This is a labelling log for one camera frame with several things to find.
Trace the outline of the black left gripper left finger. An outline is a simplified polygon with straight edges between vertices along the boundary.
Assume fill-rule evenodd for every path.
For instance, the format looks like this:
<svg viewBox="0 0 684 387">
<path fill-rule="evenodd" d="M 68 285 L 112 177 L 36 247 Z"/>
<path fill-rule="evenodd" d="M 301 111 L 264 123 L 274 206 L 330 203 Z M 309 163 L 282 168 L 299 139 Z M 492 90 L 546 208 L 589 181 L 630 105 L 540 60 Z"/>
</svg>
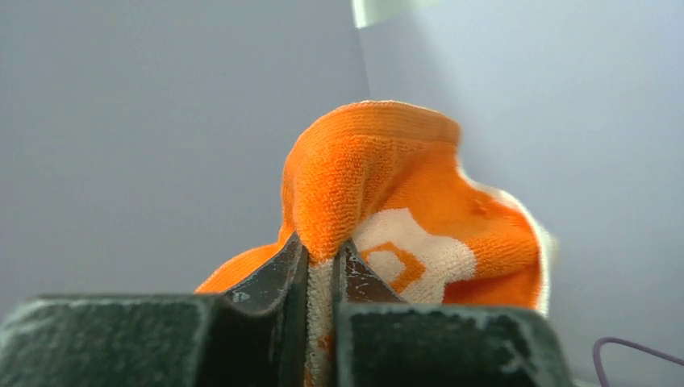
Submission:
<svg viewBox="0 0 684 387">
<path fill-rule="evenodd" d="M 4 386 L 301 386 L 308 253 L 278 254 L 218 294 L 61 294 L 1 328 Z"/>
</svg>

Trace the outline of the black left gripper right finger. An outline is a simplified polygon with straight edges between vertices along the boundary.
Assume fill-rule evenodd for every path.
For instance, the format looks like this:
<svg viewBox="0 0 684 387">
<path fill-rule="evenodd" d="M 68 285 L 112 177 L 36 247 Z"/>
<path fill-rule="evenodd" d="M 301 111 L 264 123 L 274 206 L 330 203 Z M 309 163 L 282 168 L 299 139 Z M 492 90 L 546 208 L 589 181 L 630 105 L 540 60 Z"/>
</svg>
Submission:
<svg viewBox="0 0 684 387">
<path fill-rule="evenodd" d="M 339 386 L 573 384 L 553 329 L 535 311 L 411 304 L 352 242 L 333 261 L 332 292 Z"/>
</svg>

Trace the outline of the orange and cream towel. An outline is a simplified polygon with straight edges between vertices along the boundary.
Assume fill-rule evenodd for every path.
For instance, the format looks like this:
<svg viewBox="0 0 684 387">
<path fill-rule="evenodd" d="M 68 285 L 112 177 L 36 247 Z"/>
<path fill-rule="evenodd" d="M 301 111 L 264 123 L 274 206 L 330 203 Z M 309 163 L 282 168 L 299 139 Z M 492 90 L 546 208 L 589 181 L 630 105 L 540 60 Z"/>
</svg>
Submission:
<svg viewBox="0 0 684 387">
<path fill-rule="evenodd" d="M 466 174 L 460 133 L 439 112 L 395 101 L 317 119 L 286 158 L 276 242 L 231 258 L 198 291 L 230 289 L 298 235 L 310 254 L 308 386 L 332 384 L 332 264 L 346 241 L 408 302 L 547 315 L 557 241 L 518 198 Z"/>
</svg>

